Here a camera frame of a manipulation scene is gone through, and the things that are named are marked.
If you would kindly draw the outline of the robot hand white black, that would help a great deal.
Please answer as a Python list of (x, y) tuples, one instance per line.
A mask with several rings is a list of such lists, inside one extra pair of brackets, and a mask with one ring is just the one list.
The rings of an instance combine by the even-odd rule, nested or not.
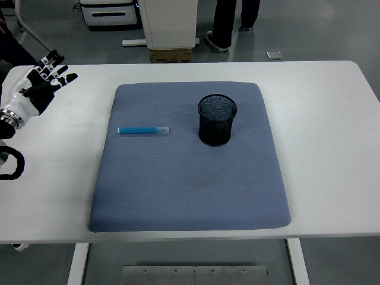
[(68, 66), (62, 65), (63, 61), (64, 57), (53, 50), (28, 69), (1, 106), (1, 121), (20, 129), (30, 118), (41, 115), (55, 93), (78, 78), (76, 73), (67, 73)]

